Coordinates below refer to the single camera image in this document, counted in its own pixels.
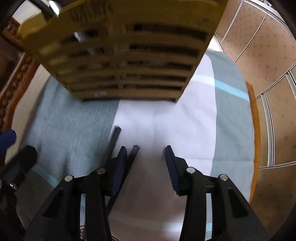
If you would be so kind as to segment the black chopstick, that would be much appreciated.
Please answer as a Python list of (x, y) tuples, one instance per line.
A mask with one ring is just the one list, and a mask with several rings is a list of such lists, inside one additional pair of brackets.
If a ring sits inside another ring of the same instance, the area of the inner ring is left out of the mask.
[(111, 138), (110, 138), (107, 148), (104, 152), (104, 155), (102, 158), (102, 167), (104, 167), (106, 165), (107, 161), (111, 158), (112, 152), (114, 150), (114, 147), (116, 145), (116, 142), (118, 140), (120, 132), (121, 132), (121, 128), (119, 126), (116, 126), (111, 134)]
[(106, 210), (107, 210), (108, 215), (111, 213), (111, 210), (112, 210), (112, 208), (113, 208), (113, 206), (114, 206), (114, 204), (115, 204), (115, 202), (116, 202), (116, 200), (118, 198), (118, 195), (119, 195), (119, 193), (120, 193), (120, 191), (121, 191), (121, 189), (122, 189), (122, 187), (123, 187), (123, 185), (125, 183), (125, 180), (126, 180), (126, 178), (128, 176), (128, 173), (130, 172), (130, 169), (131, 169), (131, 167), (133, 165), (133, 162), (134, 162), (134, 160), (135, 160), (135, 158), (137, 156), (137, 153), (138, 153), (139, 149), (140, 149), (140, 147), (138, 145), (134, 145), (131, 152), (130, 152), (130, 154), (129, 154), (129, 156), (128, 156), (128, 158), (125, 161), (124, 173), (123, 173), (123, 176), (122, 176), (122, 179), (121, 179), (121, 183), (120, 183), (118, 192), (114, 196), (112, 196), (110, 198), (110, 200), (109, 200), (109, 202), (107, 204)]

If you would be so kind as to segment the kitchen counter with cabinets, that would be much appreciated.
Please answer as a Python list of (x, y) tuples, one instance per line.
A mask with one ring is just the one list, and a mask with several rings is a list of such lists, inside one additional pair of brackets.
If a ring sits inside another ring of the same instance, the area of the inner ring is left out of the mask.
[(229, 1), (215, 36), (254, 89), (261, 149), (251, 205), (274, 235), (295, 206), (295, 38), (268, 1)]

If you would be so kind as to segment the carved brown wooden chair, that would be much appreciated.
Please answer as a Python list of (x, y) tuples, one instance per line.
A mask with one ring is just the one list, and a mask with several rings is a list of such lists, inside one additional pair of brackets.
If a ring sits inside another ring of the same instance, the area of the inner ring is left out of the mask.
[(19, 26), (10, 18), (1, 31), (1, 133), (11, 128), (16, 106), (40, 65), (17, 36)]

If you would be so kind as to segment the plaid grey white cloth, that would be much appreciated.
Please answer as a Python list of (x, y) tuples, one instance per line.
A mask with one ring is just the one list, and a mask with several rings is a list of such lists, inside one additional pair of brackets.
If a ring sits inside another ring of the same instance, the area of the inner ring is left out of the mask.
[(226, 174), (250, 198), (254, 128), (246, 83), (228, 56), (207, 51), (177, 102), (81, 102), (50, 77), (23, 137), (38, 153), (16, 193), (25, 226), (66, 175), (85, 176), (101, 164), (116, 126), (115, 153), (140, 148), (110, 214), (119, 240), (179, 239), (186, 198), (172, 188), (166, 146), (204, 175)]

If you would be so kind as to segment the wooden slatted utensil holder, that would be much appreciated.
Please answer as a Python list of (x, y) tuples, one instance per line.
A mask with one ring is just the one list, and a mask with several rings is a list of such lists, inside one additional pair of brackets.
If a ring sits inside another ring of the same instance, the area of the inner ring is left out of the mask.
[(24, 46), (74, 97), (177, 101), (227, 1), (70, 1), (25, 20)]

